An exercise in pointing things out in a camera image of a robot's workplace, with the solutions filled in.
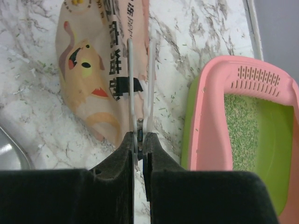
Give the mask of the cat litter paper bag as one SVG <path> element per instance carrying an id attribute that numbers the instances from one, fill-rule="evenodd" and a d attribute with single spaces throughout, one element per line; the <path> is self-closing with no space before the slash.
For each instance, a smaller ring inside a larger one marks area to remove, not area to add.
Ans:
<path id="1" fill-rule="evenodd" d="M 127 40 L 146 79 L 147 0 L 65 0 L 56 34 L 63 100 L 98 140 L 118 147 L 130 130 Z"/>

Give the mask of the metal ruler bag clip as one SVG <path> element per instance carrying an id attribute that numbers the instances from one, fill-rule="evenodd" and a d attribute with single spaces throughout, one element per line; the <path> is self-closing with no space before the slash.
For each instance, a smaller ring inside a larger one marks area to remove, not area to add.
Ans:
<path id="1" fill-rule="evenodd" d="M 142 158 L 142 147 L 147 133 L 152 132 L 153 105 L 155 86 L 155 46 L 154 41 L 149 42 L 148 65 L 146 79 L 137 78 L 137 68 L 134 65 L 135 52 L 132 39 L 127 40 L 128 50 L 128 102 L 129 124 L 133 132 L 133 158 L 137 163 Z"/>

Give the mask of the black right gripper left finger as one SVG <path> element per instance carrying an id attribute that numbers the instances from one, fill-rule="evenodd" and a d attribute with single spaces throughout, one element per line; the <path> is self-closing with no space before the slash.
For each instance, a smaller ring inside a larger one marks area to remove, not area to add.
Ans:
<path id="1" fill-rule="evenodd" d="M 2 171 L 3 224 L 131 224 L 134 137 L 87 170 Z"/>

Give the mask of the metal litter scoop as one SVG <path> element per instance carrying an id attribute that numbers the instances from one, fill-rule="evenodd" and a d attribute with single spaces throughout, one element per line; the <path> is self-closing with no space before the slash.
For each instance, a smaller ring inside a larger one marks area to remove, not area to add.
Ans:
<path id="1" fill-rule="evenodd" d="M 31 170 L 34 166 L 12 136 L 0 127 L 0 170 Z"/>

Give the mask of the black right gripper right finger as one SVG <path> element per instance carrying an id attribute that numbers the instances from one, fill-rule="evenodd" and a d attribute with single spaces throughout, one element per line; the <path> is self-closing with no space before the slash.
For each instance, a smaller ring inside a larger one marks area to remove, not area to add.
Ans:
<path id="1" fill-rule="evenodd" d="M 148 133 L 143 175 L 153 224 L 276 224 L 262 180 L 244 171 L 187 171 Z"/>

